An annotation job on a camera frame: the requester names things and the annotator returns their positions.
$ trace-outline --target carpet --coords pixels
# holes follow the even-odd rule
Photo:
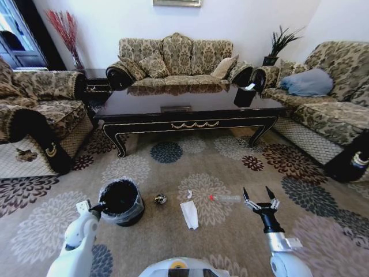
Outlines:
[[[138,276],[171,257],[205,259],[234,276],[272,276],[270,252],[258,215],[242,203],[219,203],[210,194],[281,200],[276,218],[297,255],[319,276],[369,276],[369,184],[340,184],[308,156],[268,132],[248,147],[248,128],[122,136],[128,156],[101,129],[79,152],[73,170],[59,177],[0,180],[1,276],[45,276],[63,234],[77,218],[75,204],[92,203],[111,178],[135,180],[146,209],[134,226],[100,221],[91,276]],[[180,203],[193,191],[199,228],[189,230]],[[154,197],[164,193],[164,205]]]

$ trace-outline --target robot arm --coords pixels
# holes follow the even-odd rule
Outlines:
[[[264,223],[264,233],[268,237],[272,253],[270,266],[275,277],[312,277],[309,267],[292,253],[294,249],[302,247],[301,242],[297,238],[286,238],[284,230],[274,216],[280,201],[268,187],[266,191],[270,198],[269,203],[252,202],[245,188],[243,188],[243,197],[246,206],[260,215]]]
[[[80,217],[67,228],[62,251],[51,265],[47,277],[90,276],[93,261],[92,246],[101,214],[91,209],[88,200],[76,206]]]

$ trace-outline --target potted plant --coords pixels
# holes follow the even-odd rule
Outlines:
[[[272,52],[266,57],[264,57],[263,65],[274,65],[278,60],[278,53],[282,51],[284,47],[287,46],[288,43],[302,38],[301,36],[296,36],[298,32],[300,32],[303,28],[296,30],[292,33],[287,33],[289,28],[283,31],[282,26],[279,26],[280,34],[277,32],[273,32],[272,39]]]

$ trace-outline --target coffee table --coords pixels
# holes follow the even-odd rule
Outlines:
[[[281,103],[234,85],[129,87],[115,91],[95,115],[123,158],[120,134],[258,126],[251,147],[286,110]]]

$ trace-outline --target picture frame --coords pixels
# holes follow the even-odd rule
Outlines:
[[[202,0],[153,0],[154,6],[201,7]]]

